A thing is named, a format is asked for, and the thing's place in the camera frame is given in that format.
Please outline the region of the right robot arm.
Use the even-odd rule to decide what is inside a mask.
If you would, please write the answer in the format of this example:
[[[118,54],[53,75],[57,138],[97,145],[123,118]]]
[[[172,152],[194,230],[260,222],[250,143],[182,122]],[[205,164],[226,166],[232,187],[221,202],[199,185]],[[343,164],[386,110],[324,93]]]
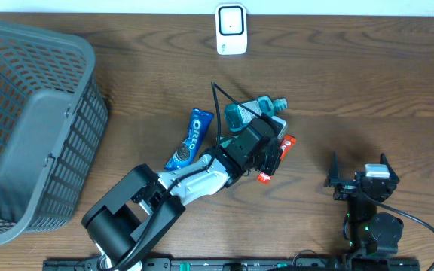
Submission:
[[[340,177],[338,158],[333,154],[325,182],[334,189],[333,199],[347,203],[343,235],[350,250],[341,256],[341,268],[389,270],[404,224],[390,213],[377,211],[377,205],[388,199],[399,183],[386,156],[381,154],[378,164],[368,163],[363,172],[345,179]]]

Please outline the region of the blue mouthwash bottle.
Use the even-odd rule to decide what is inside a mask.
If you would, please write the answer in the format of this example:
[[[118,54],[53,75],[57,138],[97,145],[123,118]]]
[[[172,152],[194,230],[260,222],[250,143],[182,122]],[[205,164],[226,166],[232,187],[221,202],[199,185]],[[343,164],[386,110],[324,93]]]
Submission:
[[[232,103],[225,107],[225,119],[231,132],[241,131],[256,118],[257,114],[275,116],[288,108],[288,101],[286,98],[272,99],[269,96],[259,96],[257,99],[243,102],[242,105],[243,107]]]

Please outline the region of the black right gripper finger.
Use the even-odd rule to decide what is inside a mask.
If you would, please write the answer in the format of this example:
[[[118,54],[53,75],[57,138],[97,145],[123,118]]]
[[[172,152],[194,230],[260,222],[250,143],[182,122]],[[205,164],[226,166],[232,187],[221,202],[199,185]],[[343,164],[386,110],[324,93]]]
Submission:
[[[327,177],[329,181],[336,181],[339,179],[338,157],[335,151],[332,154],[332,161]]]
[[[388,172],[390,174],[390,179],[396,179],[396,173],[393,170],[393,168],[391,167],[391,165],[389,164],[385,153],[381,153],[381,155],[380,155],[380,164],[383,164],[387,167]]]

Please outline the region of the white wet wipes pack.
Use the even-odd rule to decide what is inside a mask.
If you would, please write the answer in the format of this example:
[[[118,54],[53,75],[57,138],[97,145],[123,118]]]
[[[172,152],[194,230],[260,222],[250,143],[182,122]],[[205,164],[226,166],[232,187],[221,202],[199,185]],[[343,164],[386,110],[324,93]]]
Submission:
[[[236,136],[220,137],[219,143],[217,144],[217,149],[219,151],[225,151],[226,147],[229,146],[235,140]]]

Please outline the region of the blue Oreo cookie pack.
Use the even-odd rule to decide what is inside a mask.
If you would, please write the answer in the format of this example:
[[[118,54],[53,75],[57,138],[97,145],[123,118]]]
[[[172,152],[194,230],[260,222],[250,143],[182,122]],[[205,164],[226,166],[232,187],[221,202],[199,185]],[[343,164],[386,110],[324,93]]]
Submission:
[[[174,171],[191,165],[205,139],[214,118],[213,113],[194,108],[191,112],[187,135],[177,147],[164,169]]]

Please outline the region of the red Nescafe stick packet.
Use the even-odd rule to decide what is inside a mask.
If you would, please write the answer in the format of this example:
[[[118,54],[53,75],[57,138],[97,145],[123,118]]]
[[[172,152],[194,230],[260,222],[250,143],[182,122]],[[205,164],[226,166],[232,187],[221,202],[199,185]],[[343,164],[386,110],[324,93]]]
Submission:
[[[297,139],[289,134],[286,134],[278,148],[272,148],[267,155],[267,159],[263,168],[257,177],[257,180],[262,184],[270,184],[270,180],[278,169],[280,163],[284,160],[287,153],[296,144]]]

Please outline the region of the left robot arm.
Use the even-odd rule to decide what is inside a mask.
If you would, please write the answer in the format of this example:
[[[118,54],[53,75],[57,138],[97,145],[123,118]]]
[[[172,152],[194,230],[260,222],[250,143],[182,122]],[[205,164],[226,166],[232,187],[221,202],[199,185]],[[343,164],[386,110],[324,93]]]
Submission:
[[[252,169],[272,176],[287,128],[278,117],[261,116],[182,169],[155,172],[147,164],[131,169],[82,218],[102,253],[97,269],[138,269],[187,204],[229,188]]]

